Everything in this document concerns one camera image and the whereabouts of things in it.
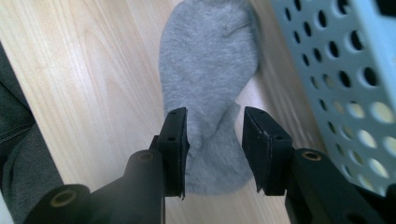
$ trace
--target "wooden floor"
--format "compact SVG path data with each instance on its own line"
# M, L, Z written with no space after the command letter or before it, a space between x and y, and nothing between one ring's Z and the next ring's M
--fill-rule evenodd
M65 183L101 188L159 133L159 43L179 1L0 0L0 40ZM264 58L236 102L268 110L295 146L323 149L269 0L251 2ZM257 194L252 180L230 195L167 199L166 219L288 223L283 202Z

